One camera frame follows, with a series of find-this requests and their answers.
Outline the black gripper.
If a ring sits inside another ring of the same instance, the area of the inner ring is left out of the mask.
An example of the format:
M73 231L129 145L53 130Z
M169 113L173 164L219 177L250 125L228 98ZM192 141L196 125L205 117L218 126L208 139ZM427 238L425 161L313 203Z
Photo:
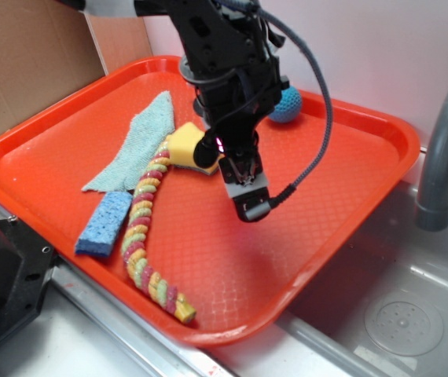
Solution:
M276 68L252 71L236 68L218 79L196 85L193 107L206 122L207 131L196 144L198 167L218 165L228 197L238 218L247 223L270 213L270 194L258 154L255 128L280 102L289 80Z

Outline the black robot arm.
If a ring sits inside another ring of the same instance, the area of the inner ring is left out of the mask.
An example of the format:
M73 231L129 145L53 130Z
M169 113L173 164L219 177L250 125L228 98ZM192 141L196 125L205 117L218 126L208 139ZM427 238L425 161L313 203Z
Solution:
M78 12L101 17L168 16L182 43L179 70L196 92L195 112L207 130L193 159L217 163L237 216L244 222L272 210L259 154L258 124L281 100L288 84L268 47L259 4L239 10L218 1L66 1Z

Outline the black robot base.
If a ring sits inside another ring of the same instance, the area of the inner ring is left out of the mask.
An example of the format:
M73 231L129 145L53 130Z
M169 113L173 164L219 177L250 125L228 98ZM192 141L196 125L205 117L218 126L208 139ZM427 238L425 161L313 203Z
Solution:
M40 314L53 253L19 218L0 219L0 344Z

